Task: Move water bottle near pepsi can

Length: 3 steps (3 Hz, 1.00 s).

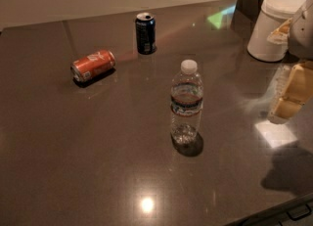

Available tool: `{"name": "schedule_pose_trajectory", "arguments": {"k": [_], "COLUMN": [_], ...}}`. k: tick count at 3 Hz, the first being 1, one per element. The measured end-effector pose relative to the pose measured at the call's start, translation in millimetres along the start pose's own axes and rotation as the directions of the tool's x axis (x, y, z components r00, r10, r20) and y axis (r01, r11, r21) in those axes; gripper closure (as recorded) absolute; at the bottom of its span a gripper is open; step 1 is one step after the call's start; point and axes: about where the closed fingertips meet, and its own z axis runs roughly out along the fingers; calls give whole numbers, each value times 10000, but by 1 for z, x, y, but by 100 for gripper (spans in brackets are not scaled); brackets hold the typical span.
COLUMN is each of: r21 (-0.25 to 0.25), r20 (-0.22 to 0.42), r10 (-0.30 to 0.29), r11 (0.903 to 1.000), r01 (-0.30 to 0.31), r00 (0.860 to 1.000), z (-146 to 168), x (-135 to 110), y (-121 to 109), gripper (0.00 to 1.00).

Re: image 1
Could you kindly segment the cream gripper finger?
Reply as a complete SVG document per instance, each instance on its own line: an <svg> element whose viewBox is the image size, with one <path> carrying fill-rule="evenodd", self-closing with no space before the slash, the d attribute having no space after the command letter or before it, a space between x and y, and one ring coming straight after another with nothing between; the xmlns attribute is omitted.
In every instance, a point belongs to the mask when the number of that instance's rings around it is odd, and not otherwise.
<svg viewBox="0 0 313 226"><path fill-rule="evenodd" d="M313 97L313 62L304 61L293 67L279 69L277 85L268 120L284 124L293 118Z"/></svg>
<svg viewBox="0 0 313 226"><path fill-rule="evenodd" d="M291 19L287 19L268 35L267 41L276 45L286 45L288 43L290 27Z"/></svg>

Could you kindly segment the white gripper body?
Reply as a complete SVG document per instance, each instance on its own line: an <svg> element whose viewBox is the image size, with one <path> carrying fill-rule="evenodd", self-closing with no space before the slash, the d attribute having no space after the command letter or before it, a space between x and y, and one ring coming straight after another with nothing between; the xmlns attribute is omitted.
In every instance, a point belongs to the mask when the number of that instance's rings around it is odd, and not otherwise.
<svg viewBox="0 0 313 226"><path fill-rule="evenodd" d="M313 0L306 0L291 20L289 52L313 60Z"/></svg>

